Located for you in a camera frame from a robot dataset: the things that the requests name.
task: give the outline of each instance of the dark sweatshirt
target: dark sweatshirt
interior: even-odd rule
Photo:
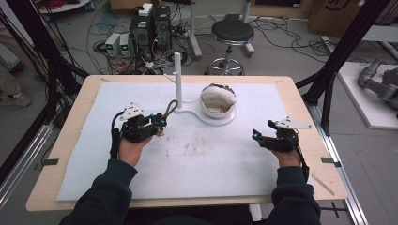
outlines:
[[[94,180],[91,189],[79,199],[63,224],[123,224],[131,200],[129,184],[135,174],[137,171],[129,164],[110,159],[105,173]],[[320,207],[313,193],[313,187],[305,184],[300,167],[278,169],[277,187],[272,191],[275,208],[269,214],[267,224],[320,224]],[[156,224],[174,224],[174,219],[178,221],[178,217],[175,217]],[[181,219],[185,224],[208,224],[200,218]]]

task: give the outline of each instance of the white board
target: white board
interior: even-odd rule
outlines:
[[[199,98],[208,83],[183,84],[183,101]],[[286,117],[274,84],[230,84],[237,116],[224,127],[202,124],[192,114],[172,113],[165,135],[154,137],[136,166],[133,199],[270,195],[276,187],[277,158],[252,139],[255,128],[275,136],[267,120]],[[172,83],[104,83],[74,147],[58,201],[79,199],[104,172],[111,147],[111,122],[130,102],[145,116],[164,113],[176,98]]]
[[[360,73],[368,66],[369,64],[345,63],[339,77],[369,128],[398,129],[398,111],[390,108],[375,92],[358,85]],[[381,83],[384,72],[394,68],[397,66],[381,65],[373,80]]]

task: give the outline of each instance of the black metal frame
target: black metal frame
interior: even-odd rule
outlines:
[[[297,89],[310,83],[313,84],[310,90],[302,95],[303,100],[310,105],[317,105],[317,101],[325,92],[321,127],[328,136],[330,135],[329,116],[334,79],[389,2],[390,0],[367,0],[326,64],[313,76],[296,83]]]

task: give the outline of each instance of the gray floor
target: gray floor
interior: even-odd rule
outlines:
[[[112,12],[106,4],[103,4],[95,12],[76,9],[56,15],[60,30],[71,47],[74,58],[90,74],[107,73],[104,69],[100,71],[96,69],[98,67],[106,68],[106,60],[101,54],[92,51],[92,45],[96,41],[106,39],[106,36],[94,35],[98,33],[99,29],[103,31],[98,23],[121,23],[121,26],[128,27],[130,25],[129,17],[129,14]],[[213,19],[210,17],[198,18],[197,27],[205,25],[198,34],[208,34],[208,28],[212,21]],[[90,32],[93,34],[88,33],[91,25],[93,27]],[[125,28],[121,26],[116,27],[114,31],[123,31]],[[320,40],[318,35],[308,33],[305,21],[288,21],[288,30],[301,35],[299,41],[301,45],[307,45],[310,40]],[[274,44],[283,46],[290,46],[294,40],[282,30],[269,30],[266,31],[266,35]],[[183,67],[182,73],[184,75],[203,74],[206,66],[215,58],[223,56],[226,50],[224,45],[216,42],[212,37],[198,36],[198,41],[203,51],[203,57],[201,60]],[[332,41],[337,43],[338,39],[332,39]],[[252,44],[255,48],[255,54],[252,58],[248,58],[247,54],[239,48],[234,48],[233,53],[234,58],[245,66],[247,75],[289,76],[295,82],[298,82],[316,73],[324,65],[322,62],[294,52],[292,49],[272,46],[259,31],[256,31]],[[323,62],[328,59],[325,56],[315,55],[308,48],[300,49],[300,51]],[[92,63],[85,52],[93,55],[99,64]],[[353,52],[353,56],[367,62],[372,62],[379,55],[389,64],[397,63],[374,42],[363,42]],[[171,74],[172,69],[166,68],[164,72]],[[17,73],[16,76],[21,82],[23,91],[34,100],[34,103],[25,109],[0,108],[1,163],[45,104],[44,84],[33,79],[31,71],[25,70]],[[305,93],[306,89],[302,88],[300,92]],[[329,128],[369,224],[397,224],[398,182],[393,174],[398,169],[396,163],[398,159],[396,147],[398,131],[367,128],[339,79],[335,81]],[[59,130],[55,129],[49,142],[46,143],[38,154],[38,158],[35,159],[32,168],[28,170],[13,195],[8,199],[7,204],[0,211],[1,224],[57,224],[60,218],[68,213],[68,211],[27,212],[24,207],[39,176],[39,170],[35,170],[34,166],[39,164],[44,151],[56,139],[58,132]],[[338,208],[345,208],[343,202],[335,202],[335,204]],[[331,202],[320,202],[320,205],[331,207]],[[265,216],[271,209],[271,204],[262,205]],[[321,220],[323,224],[351,223],[346,212],[339,212],[338,217],[336,217],[332,211],[323,211]]]

